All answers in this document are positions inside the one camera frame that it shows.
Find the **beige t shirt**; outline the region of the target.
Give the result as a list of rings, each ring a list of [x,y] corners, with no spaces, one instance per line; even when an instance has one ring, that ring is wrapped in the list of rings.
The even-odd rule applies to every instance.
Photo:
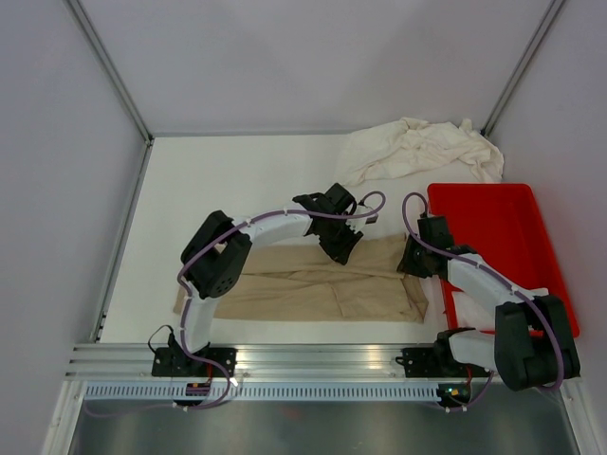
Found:
[[[428,300],[417,277],[397,270],[403,234],[361,240],[346,265],[320,246],[252,251],[218,319],[259,321],[424,321]]]

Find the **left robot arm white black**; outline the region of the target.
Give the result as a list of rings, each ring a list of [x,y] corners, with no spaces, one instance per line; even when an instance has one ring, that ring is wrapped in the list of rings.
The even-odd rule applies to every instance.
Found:
[[[281,241],[313,236],[325,256],[346,264],[374,212],[339,184],[325,192],[296,196],[281,209],[249,218],[211,213],[181,253],[176,280],[185,292],[176,331],[174,364],[184,374],[201,373],[219,302],[242,282],[249,254]]]

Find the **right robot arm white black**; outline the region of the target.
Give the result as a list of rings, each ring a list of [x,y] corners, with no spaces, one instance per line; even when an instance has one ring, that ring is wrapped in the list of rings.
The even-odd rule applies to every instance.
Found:
[[[473,248],[456,244],[445,217],[420,215],[398,268],[417,278],[439,278],[493,316],[491,334],[464,327],[438,335],[432,361],[439,372],[454,374],[473,364],[499,374],[513,391],[556,389],[579,377],[579,355],[564,302],[519,286]]]

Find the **white folded cloth in bin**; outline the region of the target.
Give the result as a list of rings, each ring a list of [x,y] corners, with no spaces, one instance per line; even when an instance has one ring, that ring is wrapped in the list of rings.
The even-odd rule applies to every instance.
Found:
[[[506,289],[493,291],[473,291],[472,294],[462,290],[450,291],[457,327],[468,327],[493,333],[495,330],[495,310],[506,302],[527,304],[524,300],[512,295]]]

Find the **red plastic bin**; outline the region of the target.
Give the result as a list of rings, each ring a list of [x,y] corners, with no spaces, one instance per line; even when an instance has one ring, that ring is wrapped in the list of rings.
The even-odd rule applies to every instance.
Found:
[[[432,183],[428,197],[431,213],[446,217],[455,243],[471,246],[518,285],[559,297],[573,336],[579,336],[557,256],[528,185]]]

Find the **cream white t shirt pile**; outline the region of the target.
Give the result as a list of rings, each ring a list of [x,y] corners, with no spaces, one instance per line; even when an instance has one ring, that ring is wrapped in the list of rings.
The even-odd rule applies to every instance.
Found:
[[[456,125],[400,118],[346,135],[340,143],[334,178],[344,186],[397,179],[460,161],[482,183],[503,178],[505,159],[469,118]]]

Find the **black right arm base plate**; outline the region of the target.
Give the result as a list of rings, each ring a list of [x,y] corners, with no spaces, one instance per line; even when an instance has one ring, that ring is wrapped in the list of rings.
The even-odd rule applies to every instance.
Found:
[[[455,362],[441,357],[432,347],[403,348],[395,357],[408,378],[486,378],[489,372],[482,367]]]

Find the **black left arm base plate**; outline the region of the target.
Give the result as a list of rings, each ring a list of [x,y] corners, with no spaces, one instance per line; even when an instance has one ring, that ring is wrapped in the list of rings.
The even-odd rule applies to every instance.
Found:
[[[223,367],[230,377],[233,377],[237,364],[235,348],[210,347],[196,353]],[[208,362],[195,361],[186,356],[180,349],[174,353],[169,347],[156,349],[151,370],[152,377],[198,377],[215,378],[224,377],[221,370]]]

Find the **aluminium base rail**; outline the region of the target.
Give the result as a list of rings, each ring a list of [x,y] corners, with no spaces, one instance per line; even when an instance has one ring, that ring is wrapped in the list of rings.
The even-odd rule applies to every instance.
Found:
[[[240,344],[228,361],[238,378],[256,382],[396,382],[411,380],[399,344]],[[144,344],[80,344],[64,377],[73,380],[143,380],[154,354]]]

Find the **right aluminium frame post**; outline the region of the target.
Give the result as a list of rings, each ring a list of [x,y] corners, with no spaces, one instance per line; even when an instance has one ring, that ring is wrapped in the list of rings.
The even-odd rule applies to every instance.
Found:
[[[523,53],[515,64],[506,84],[493,104],[493,107],[480,130],[480,134],[483,137],[489,138],[499,124],[506,108],[523,81],[525,74],[532,65],[551,29],[559,19],[561,12],[567,4],[567,0],[551,0],[548,3],[540,22],[535,27]]]

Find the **aluminium frame post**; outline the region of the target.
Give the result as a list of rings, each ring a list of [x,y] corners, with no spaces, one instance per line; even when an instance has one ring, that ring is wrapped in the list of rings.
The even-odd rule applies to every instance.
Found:
[[[154,135],[145,123],[143,116],[138,110],[134,99],[124,83],[113,59],[111,58],[104,42],[98,33],[90,15],[86,11],[84,4],[79,0],[65,0],[64,5],[68,9],[70,15],[75,20],[78,28],[81,31],[84,39],[89,45],[94,58],[101,67],[107,80],[110,82],[122,108],[127,117],[132,121],[138,134],[143,139],[146,145],[149,145],[154,140]]]
[[[532,65],[551,29],[559,19],[561,12],[567,4],[567,0],[551,0],[548,3],[540,22],[535,27],[523,53],[515,64],[506,84],[493,104],[493,107],[480,130],[480,134],[483,137],[489,138],[499,124],[506,108],[523,81],[525,74]]]

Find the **left aluminium frame post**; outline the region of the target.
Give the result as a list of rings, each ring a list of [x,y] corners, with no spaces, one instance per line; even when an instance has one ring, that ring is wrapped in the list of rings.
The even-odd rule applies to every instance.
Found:
[[[101,67],[107,80],[110,82],[122,108],[127,117],[132,121],[138,134],[143,139],[146,145],[149,145],[154,140],[154,135],[145,123],[143,116],[138,110],[134,99],[124,83],[113,59],[111,58],[104,42],[98,33],[90,15],[86,11],[84,4],[79,0],[65,0],[64,5],[68,9],[70,15],[75,20],[78,28],[81,31],[84,39],[89,45],[94,58]]]

